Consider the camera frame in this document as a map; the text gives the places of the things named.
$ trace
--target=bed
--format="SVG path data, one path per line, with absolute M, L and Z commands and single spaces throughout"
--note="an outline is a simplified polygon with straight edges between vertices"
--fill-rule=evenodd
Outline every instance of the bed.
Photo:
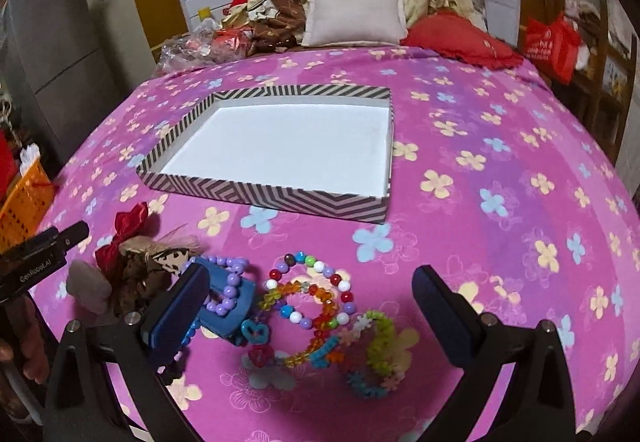
M 384 224 L 164 194 L 136 175 L 158 137 L 212 91 L 314 83 L 391 89 L 395 142 Z M 232 138 L 214 146 L 231 147 Z M 417 440 L 460 378 L 412 299 L 411 275 L 424 263 L 477 311 L 514 325 L 555 321 L 579 425 L 606 410 L 640 354 L 640 304 L 629 299 L 640 290 L 638 216 L 596 143 L 526 61 L 491 72 L 417 48 L 345 48 L 165 76 L 139 86 L 58 182 L 44 226 L 85 220 L 91 231 L 70 260 L 94 263 L 94 250 L 114 233 L 115 213 L 146 200 L 158 235 L 185 224 L 207 254 L 244 256 L 261 279 L 286 252 L 314 253 L 351 280 L 359 310 L 383 310 L 402 330 L 396 349 L 413 362 L 383 400 L 354 397 L 331 369 L 257 369 L 245 350 L 201 330 L 170 391 L 205 440 Z M 297 278 L 315 277 L 296 270 Z M 81 314 L 65 278 L 60 270 L 33 289 L 58 335 Z M 292 353 L 305 343 L 297 329 L 273 321 L 279 349 Z M 501 375 L 476 436 L 490 425 L 507 381 Z M 114 385 L 124 411 L 137 418 L 117 376 Z

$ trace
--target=red pillow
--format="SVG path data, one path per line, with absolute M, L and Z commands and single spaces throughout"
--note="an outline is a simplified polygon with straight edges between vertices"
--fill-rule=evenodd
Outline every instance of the red pillow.
M 491 70 L 515 68 L 523 61 L 509 45 L 449 10 L 418 20 L 400 43 L 429 48 L 441 56 Z

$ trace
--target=white tissue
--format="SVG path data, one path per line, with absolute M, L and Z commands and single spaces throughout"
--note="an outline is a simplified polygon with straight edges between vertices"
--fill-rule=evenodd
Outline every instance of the white tissue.
M 20 175 L 24 177 L 28 169 L 40 158 L 40 148 L 30 144 L 20 152 Z

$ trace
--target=red shopping bag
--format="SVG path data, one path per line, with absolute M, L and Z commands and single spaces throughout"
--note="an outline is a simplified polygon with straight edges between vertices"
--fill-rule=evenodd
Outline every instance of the red shopping bag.
M 574 75 L 581 42 L 580 34 L 564 20 L 562 14 L 551 25 L 530 18 L 524 45 L 525 56 L 542 73 L 568 85 Z

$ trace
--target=red cloth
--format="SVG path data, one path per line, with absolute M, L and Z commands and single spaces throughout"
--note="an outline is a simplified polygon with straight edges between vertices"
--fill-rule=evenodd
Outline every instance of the red cloth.
M 137 235 L 144 227 L 149 208 L 146 202 L 137 203 L 129 213 L 116 213 L 116 234 L 109 245 L 103 245 L 95 251 L 95 261 L 105 276 L 109 276 L 118 263 L 118 246 Z
M 429 48 L 441 56 L 491 70 L 515 68 L 523 61 L 523 57 L 509 45 L 449 10 L 417 21 L 400 43 Z
M 574 75 L 580 43 L 580 34 L 564 20 L 562 13 L 551 25 L 529 18 L 525 55 L 542 73 L 565 85 Z

